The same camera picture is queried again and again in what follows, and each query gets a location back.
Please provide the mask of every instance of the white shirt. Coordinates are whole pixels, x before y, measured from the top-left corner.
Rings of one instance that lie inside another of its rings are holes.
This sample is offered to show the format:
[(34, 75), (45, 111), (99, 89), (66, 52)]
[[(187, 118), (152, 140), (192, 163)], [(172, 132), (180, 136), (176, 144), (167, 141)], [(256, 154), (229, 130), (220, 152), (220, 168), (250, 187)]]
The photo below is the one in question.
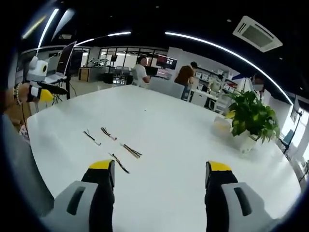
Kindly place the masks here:
[(144, 77), (147, 77), (146, 69), (144, 66), (137, 64), (132, 69), (133, 71), (133, 82), (140, 87), (146, 87), (147, 83), (143, 81)]

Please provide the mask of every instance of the brown shirt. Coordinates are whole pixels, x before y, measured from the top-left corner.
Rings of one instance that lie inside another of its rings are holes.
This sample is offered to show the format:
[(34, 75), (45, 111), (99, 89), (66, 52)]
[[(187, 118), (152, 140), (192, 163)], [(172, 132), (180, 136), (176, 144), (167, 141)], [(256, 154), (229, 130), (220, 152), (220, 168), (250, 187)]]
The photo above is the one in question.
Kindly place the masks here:
[(185, 86), (191, 76), (194, 76), (193, 69), (189, 65), (182, 66), (174, 82)]

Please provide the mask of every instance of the woman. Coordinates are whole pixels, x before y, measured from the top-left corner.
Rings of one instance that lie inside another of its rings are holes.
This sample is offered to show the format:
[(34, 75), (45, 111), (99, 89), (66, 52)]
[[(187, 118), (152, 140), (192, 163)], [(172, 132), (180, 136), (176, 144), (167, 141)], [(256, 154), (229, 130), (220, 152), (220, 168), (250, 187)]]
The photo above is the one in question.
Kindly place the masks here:
[(189, 84), (193, 84), (193, 76), (194, 76), (194, 71), (193, 69), (187, 65), (187, 66), (182, 66), (180, 69), (178, 76), (175, 79), (175, 83), (183, 85), (184, 90), (181, 99), (185, 100), (188, 98), (189, 94)]

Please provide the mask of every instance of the potted plant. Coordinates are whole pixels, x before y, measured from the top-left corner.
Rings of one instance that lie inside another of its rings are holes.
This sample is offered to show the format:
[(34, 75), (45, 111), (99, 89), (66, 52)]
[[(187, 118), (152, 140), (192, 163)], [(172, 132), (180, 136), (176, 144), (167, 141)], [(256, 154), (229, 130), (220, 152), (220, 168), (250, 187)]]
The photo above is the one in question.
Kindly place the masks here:
[(247, 133), (239, 144), (242, 153), (249, 152), (256, 141), (279, 138), (280, 128), (275, 111), (269, 106), (264, 106), (252, 91), (231, 93), (229, 96), (234, 100), (229, 106), (226, 118), (232, 119), (233, 136)]

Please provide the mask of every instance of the green leaves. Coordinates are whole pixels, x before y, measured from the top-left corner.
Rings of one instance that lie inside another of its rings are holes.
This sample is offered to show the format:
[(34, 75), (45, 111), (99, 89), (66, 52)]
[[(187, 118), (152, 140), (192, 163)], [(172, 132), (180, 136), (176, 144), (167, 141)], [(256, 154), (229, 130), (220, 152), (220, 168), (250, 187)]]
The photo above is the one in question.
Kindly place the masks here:
[(248, 130), (250, 135), (256, 135), (257, 140), (270, 141), (273, 136), (280, 135), (276, 113), (269, 106), (264, 106), (252, 91), (231, 93), (234, 103), (229, 106), (233, 113), (229, 114), (232, 121), (232, 134), (242, 134)]

